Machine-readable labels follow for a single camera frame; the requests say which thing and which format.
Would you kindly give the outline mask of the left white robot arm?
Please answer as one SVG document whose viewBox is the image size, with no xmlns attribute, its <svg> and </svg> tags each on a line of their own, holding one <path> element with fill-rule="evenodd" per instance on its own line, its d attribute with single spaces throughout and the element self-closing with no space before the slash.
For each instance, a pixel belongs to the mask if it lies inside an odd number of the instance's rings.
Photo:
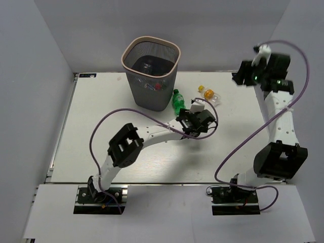
<svg viewBox="0 0 324 243">
<path fill-rule="evenodd" d="M 90 137 L 89 149 L 91 156 L 98 167 L 98 173 L 88 179 L 88 195 L 96 202 L 106 199 L 112 181 L 122 168 L 132 165 L 141 150 L 158 143 L 190 139 L 204 139 L 210 135 L 200 137 L 207 133 L 210 125 L 218 125 L 215 116 L 207 109 L 192 113 L 182 109 L 180 115 L 167 122 L 156 122 L 155 126 L 135 127 L 132 123 L 125 124 L 109 141 L 107 157 L 103 165 L 96 160 L 92 142 L 95 132 Z"/>
</svg>

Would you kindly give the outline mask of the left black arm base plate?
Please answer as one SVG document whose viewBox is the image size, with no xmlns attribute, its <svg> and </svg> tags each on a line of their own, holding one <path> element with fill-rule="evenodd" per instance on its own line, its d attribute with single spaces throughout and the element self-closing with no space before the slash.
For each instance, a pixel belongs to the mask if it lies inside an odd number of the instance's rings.
<svg viewBox="0 0 324 243">
<path fill-rule="evenodd" d="M 127 202 L 128 186 L 114 184 L 108 192 L 115 196 L 123 213 Z M 104 193 L 100 193 L 97 199 L 93 199 L 85 185 L 77 189 L 73 213 L 76 215 L 120 215 L 114 199 Z"/>
</svg>

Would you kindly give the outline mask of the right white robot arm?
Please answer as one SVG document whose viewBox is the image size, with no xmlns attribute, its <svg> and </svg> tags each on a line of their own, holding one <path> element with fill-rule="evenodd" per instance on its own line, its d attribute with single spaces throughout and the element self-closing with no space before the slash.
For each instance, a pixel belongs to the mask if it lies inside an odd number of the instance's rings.
<svg viewBox="0 0 324 243">
<path fill-rule="evenodd" d="M 290 57 L 285 54 L 257 54 L 252 61 L 243 61 L 233 80 L 238 85 L 257 86 L 263 93 L 259 101 L 266 107 L 265 121 L 269 141 L 254 158 L 253 167 L 238 174 L 237 184 L 228 189 L 229 197 L 242 201 L 247 190 L 271 181 L 292 179 L 308 157 L 308 150 L 297 139 L 293 110 L 294 84 L 287 80 Z"/>
</svg>

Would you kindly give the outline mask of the clear unlabelled plastic bottle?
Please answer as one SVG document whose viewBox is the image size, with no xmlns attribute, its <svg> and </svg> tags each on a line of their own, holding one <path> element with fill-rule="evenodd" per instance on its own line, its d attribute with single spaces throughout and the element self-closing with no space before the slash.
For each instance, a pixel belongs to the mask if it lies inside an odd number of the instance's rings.
<svg viewBox="0 0 324 243">
<path fill-rule="evenodd" d="M 154 65 L 152 64 L 151 60 L 143 61 L 142 66 L 141 66 L 141 72 L 148 74 L 148 75 L 152 75 L 153 67 L 154 67 Z"/>
</svg>

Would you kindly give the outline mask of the red label cola bottle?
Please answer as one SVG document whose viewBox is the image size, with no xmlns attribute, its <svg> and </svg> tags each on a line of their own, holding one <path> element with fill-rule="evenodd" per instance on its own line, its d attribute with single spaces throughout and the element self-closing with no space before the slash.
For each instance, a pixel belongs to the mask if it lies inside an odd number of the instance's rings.
<svg viewBox="0 0 324 243">
<path fill-rule="evenodd" d="M 154 84 L 154 85 L 152 85 L 152 84 L 146 83 L 144 85 L 144 88 L 146 88 L 148 90 L 151 90 L 151 91 L 161 91 L 162 90 L 161 84 Z"/>
</svg>

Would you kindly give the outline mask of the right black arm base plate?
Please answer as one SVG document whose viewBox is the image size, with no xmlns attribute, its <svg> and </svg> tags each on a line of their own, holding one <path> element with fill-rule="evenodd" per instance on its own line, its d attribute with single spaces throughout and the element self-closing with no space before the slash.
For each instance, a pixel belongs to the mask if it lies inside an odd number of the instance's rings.
<svg viewBox="0 0 324 243">
<path fill-rule="evenodd" d="M 206 188 L 211 197 L 213 216 L 260 215 L 256 191 L 244 191 L 237 187 L 212 185 Z"/>
</svg>

